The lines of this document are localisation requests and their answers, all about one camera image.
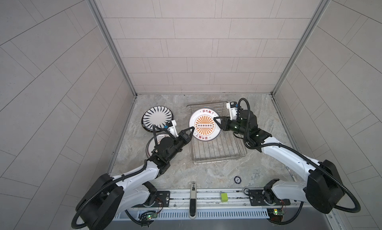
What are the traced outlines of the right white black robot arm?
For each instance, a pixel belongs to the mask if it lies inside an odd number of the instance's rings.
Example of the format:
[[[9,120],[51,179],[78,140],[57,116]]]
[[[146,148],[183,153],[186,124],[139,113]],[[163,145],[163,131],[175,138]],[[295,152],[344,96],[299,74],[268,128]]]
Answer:
[[[308,202],[324,214],[332,209],[348,213],[361,211],[359,201],[342,183],[332,162],[309,158],[282,144],[270,133],[258,128],[257,118],[251,111],[241,111],[236,119],[221,116],[215,117],[214,121],[221,130],[241,135],[246,148],[273,157],[302,178],[300,182],[271,180],[263,190],[267,204],[272,205],[277,199],[290,199]]]

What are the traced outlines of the blue striped white plate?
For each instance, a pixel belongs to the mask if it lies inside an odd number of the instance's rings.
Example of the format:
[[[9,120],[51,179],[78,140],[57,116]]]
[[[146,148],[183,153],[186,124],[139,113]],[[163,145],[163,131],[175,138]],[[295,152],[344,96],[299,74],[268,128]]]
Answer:
[[[172,111],[165,106],[155,106],[147,110],[141,119],[143,128],[148,131],[153,131],[153,125],[159,128],[164,128],[166,123],[172,121],[174,115]]]

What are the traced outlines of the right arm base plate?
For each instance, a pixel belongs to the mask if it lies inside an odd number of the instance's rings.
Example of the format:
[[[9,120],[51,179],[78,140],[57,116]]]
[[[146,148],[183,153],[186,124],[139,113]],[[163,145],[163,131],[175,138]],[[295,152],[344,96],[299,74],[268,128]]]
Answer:
[[[266,191],[264,189],[245,189],[243,192],[249,197],[251,206],[290,205],[289,199],[279,199],[272,191]]]

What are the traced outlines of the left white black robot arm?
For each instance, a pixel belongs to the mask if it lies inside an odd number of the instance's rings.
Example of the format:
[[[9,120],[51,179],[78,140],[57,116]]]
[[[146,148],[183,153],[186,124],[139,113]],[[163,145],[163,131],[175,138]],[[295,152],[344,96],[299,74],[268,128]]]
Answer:
[[[71,227],[104,230],[116,215],[131,207],[151,204],[156,188],[151,181],[163,175],[171,160],[191,142],[195,128],[189,127],[156,143],[141,167],[122,175],[101,175],[76,206]]]

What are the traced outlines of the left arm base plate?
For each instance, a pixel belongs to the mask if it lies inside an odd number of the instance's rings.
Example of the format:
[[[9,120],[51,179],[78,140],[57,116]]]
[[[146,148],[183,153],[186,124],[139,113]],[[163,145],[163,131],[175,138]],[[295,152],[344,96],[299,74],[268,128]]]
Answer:
[[[145,205],[148,208],[162,208],[169,207],[170,204],[170,191],[157,191],[154,202],[151,205]]]

